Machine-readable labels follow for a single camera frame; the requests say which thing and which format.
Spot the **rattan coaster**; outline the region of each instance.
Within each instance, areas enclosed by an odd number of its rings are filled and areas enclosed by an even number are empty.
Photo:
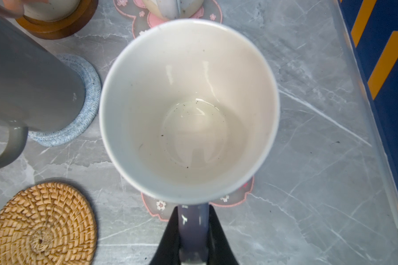
[[[31,187],[0,211],[0,264],[90,264],[95,248],[90,205],[69,185]]]

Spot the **residue in mug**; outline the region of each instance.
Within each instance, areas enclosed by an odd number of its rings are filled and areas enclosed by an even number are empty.
[[[205,169],[223,159],[228,134],[226,117],[218,106],[193,99],[168,111],[159,138],[170,162]]]

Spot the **purple mug handle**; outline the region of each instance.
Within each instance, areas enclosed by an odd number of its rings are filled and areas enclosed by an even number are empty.
[[[178,206],[179,257],[181,262],[207,262],[208,229],[208,203]]]

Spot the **flower-shaped coaster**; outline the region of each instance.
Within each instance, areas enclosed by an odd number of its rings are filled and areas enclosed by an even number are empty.
[[[118,12],[133,19],[133,37],[141,35],[148,29],[164,23],[164,21],[146,8],[142,0],[113,0]],[[204,0],[202,7],[190,18],[202,18],[222,23],[223,14],[221,8],[215,0]]]
[[[225,195],[224,197],[210,202],[213,206],[217,207],[233,207],[241,204],[246,200],[249,193],[252,192],[254,178],[252,177],[248,182],[246,182],[242,187],[238,188],[236,191]],[[154,199],[146,194],[142,193],[143,203],[146,209],[152,216],[158,216],[159,220],[168,222],[174,207],[177,204],[169,203],[166,201]]]

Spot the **gray mug handle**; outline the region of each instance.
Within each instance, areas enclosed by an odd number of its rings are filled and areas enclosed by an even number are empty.
[[[5,150],[0,155],[0,168],[15,161],[22,153],[27,143],[28,127],[10,127],[9,140]]]
[[[169,20],[177,19],[181,13],[180,0],[158,0],[157,6],[161,15]]]
[[[179,205],[181,263],[203,264],[208,260],[209,204]]]

